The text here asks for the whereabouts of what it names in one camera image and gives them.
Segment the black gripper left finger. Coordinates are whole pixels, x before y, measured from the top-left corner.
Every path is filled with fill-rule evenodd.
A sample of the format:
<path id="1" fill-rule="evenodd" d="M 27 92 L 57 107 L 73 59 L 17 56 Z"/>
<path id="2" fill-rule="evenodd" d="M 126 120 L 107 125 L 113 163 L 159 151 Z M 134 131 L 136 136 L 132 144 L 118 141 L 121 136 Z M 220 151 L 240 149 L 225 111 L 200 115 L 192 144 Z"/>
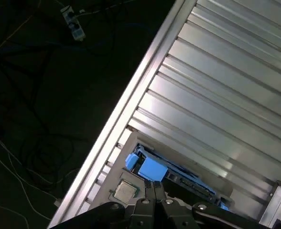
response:
<path id="1" fill-rule="evenodd" d="M 155 190 L 152 181 L 144 181 L 145 197 L 124 207 L 118 202 L 107 202 L 53 229 L 152 229 L 154 225 Z"/>

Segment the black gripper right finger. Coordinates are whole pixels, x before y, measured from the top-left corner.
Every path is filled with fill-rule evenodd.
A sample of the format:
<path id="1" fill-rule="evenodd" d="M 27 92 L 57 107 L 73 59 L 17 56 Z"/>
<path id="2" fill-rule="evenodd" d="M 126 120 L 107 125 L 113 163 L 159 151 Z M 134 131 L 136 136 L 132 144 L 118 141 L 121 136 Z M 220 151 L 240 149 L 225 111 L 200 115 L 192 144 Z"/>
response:
<path id="1" fill-rule="evenodd" d="M 177 200 L 167 198 L 162 183 L 154 182 L 154 192 L 160 208 L 160 219 L 168 229 L 265 229 L 255 221 L 248 220 L 215 205 L 199 202 L 191 209 L 181 206 Z"/>

